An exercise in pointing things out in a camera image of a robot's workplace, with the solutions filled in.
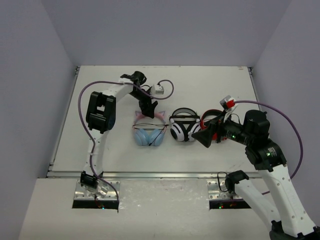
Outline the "pink and blue cat-ear headphones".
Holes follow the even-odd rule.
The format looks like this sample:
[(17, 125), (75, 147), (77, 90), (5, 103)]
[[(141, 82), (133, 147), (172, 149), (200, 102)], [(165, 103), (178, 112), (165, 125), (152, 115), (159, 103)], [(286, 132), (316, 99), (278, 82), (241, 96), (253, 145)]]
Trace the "pink and blue cat-ear headphones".
[(141, 111), (135, 111), (135, 119), (132, 125), (134, 140), (138, 146), (158, 147), (162, 144), (168, 124), (165, 119), (165, 111), (158, 111), (154, 117), (161, 121), (161, 124), (142, 123), (139, 121), (146, 118)]

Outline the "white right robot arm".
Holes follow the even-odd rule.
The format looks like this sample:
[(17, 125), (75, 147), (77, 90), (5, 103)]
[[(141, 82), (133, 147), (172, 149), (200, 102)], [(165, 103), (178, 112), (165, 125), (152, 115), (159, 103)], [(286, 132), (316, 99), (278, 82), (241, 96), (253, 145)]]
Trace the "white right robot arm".
[(269, 138), (266, 112), (249, 110), (242, 124), (223, 117), (212, 119), (192, 137), (209, 148), (213, 135), (245, 146), (245, 155), (266, 184), (273, 201), (259, 192), (242, 170), (225, 177), (225, 187), (240, 196), (266, 226), (272, 240), (318, 240), (320, 228), (309, 217), (294, 188), (287, 160), (278, 144)]

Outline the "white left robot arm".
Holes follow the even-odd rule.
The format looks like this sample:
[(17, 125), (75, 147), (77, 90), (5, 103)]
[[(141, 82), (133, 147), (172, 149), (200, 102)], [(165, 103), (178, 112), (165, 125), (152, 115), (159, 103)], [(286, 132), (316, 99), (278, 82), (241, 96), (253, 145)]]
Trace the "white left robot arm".
[[(117, 103), (127, 95), (138, 101), (138, 106), (144, 117), (155, 118), (157, 98), (151, 95), (150, 90), (141, 86), (147, 81), (144, 73), (135, 71), (132, 74), (123, 74), (119, 81), (95, 81), (86, 85), (79, 94), (77, 101), (80, 122), (89, 137), (88, 157), (80, 176), (80, 184), (95, 192), (103, 184), (115, 192), (116, 199), (119, 194), (116, 188), (103, 179), (102, 158), (106, 139), (110, 130), (116, 123)], [(84, 92), (95, 84), (110, 84), (104, 92), (93, 91), (90, 94), (85, 116), (82, 114), (81, 104)]]

